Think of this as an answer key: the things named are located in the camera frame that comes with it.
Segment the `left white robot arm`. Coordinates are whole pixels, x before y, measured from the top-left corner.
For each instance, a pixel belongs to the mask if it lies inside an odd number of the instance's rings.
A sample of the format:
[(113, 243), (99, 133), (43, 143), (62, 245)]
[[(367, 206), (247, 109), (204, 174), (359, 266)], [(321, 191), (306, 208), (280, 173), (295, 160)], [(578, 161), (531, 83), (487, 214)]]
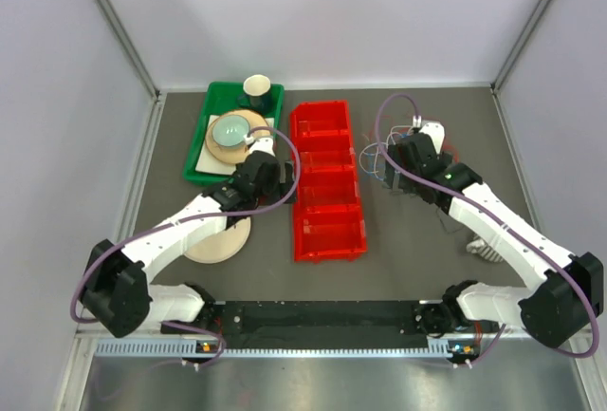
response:
[(185, 323), (205, 331), (215, 310), (196, 285), (161, 286), (155, 278), (186, 250), (252, 215), (290, 203), (301, 176), (298, 159), (280, 163), (255, 151), (232, 176), (206, 188), (186, 207), (153, 229), (118, 244), (103, 240), (90, 253), (75, 299), (113, 336), (145, 324)]

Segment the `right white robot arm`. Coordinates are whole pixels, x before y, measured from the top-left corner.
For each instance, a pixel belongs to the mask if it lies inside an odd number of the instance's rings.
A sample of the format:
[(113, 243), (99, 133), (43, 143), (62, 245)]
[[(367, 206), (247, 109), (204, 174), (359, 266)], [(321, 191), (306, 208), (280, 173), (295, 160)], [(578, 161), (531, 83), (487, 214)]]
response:
[(487, 320), (521, 327), (542, 345), (558, 348), (590, 327), (589, 350), (597, 350), (604, 284), (599, 259), (589, 252), (575, 255), (536, 231), (427, 133), (417, 131), (380, 152), (388, 185), (419, 196), (469, 228), (524, 283), (513, 288), (469, 280), (448, 288), (442, 316), (449, 328), (462, 331)]

